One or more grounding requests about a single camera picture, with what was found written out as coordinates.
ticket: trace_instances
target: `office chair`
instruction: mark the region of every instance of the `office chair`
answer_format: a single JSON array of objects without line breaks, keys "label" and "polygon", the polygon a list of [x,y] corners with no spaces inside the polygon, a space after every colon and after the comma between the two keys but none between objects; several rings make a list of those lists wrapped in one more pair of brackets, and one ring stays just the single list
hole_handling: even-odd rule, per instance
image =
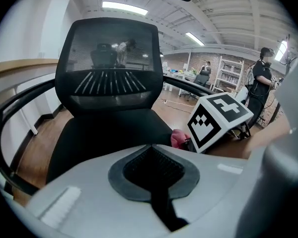
[{"label": "office chair", "polygon": [[117,59],[117,51],[110,44],[100,43],[97,49],[90,52],[94,68],[113,68]]},{"label": "office chair", "polygon": [[[210,79],[210,74],[208,71],[201,71],[200,74],[198,74],[196,76],[196,78],[194,79],[193,83],[201,85],[201,86],[205,86],[206,83],[208,82],[208,80]],[[185,93],[183,94],[183,96],[187,96],[188,95],[188,99],[187,101],[190,100],[190,97],[193,97],[194,99],[198,99],[196,95],[192,94],[192,93]]]},{"label": "office chair", "polygon": [[[110,64],[103,62],[98,51],[89,50],[94,43],[101,43],[97,47],[102,48],[102,43],[114,44],[129,37],[136,39],[149,56],[147,70],[142,66],[114,68],[108,45],[104,53]],[[69,69],[68,61],[74,59],[77,62]],[[170,145],[172,130],[151,109],[162,83],[157,27],[118,18],[76,21],[65,40],[55,75],[57,96],[74,118],[65,125],[56,144],[46,182],[95,157],[142,144]]]}]

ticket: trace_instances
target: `wooden floor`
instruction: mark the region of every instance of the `wooden floor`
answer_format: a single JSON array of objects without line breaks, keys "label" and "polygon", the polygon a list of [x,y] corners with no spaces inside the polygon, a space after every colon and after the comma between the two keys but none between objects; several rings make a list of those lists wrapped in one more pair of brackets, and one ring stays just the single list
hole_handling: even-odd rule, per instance
[{"label": "wooden floor", "polygon": [[[186,125],[188,117],[197,101],[193,98],[186,101],[187,96],[179,97],[178,93],[179,89],[176,87],[173,87],[172,92],[163,90],[152,109],[171,129],[188,132]],[[17,169],[19,176],[39,188],[45,185],[54,147],[65,124],[72,117],[69,111],[63,109],[54,119],[42,123],[38,128],[38,134],[31,139],[23,153]],[[258,129],[255,127],[252,128],[252,134],[257,131]],[[26,205],[30,196],[16,188],[13,188],[12,191],[14,200],[23,206]]]}]

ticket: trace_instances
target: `wooden handrail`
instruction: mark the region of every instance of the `wooden handrail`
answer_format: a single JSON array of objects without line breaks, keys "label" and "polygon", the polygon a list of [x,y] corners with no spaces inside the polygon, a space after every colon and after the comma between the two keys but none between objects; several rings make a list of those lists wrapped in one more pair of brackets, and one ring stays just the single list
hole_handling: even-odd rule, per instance
[{"label": "wooden handrail", "polygon": [[0,62],[0,73],[6,72],[13,69],[38,66],[38,65],[49,65],[49,64],[58,64],[58,59],[20,59],[20,60],[10,60]]}]

